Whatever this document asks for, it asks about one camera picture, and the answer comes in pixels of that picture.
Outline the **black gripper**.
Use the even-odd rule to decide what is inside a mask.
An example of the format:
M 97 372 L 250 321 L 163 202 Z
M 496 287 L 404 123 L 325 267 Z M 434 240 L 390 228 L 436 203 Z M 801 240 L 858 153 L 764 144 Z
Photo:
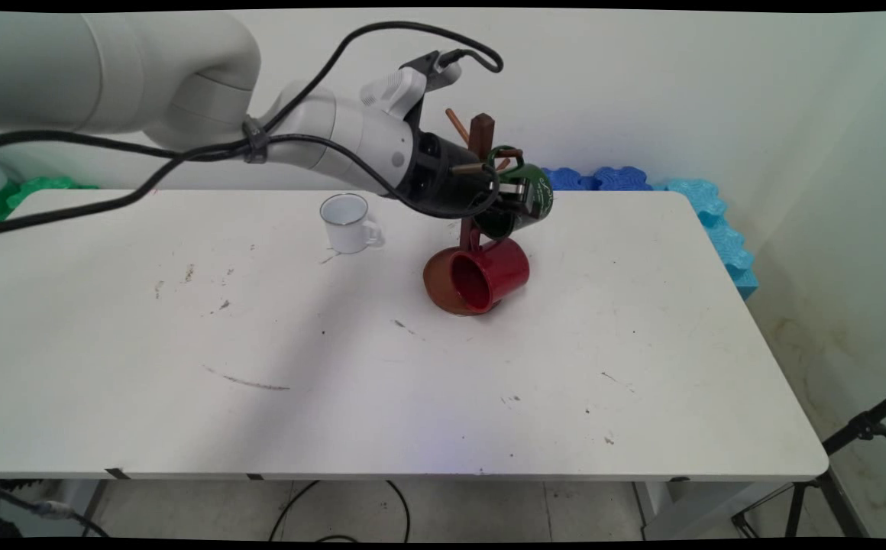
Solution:
M 477 156 L 439 136 L 418 131 L 411 163 L 399 184 L 405 204 L 439 219 L 480 215 L 499 201 L 500 209 L 533 209 L 536 185 L 531 178 L 502 179 Z

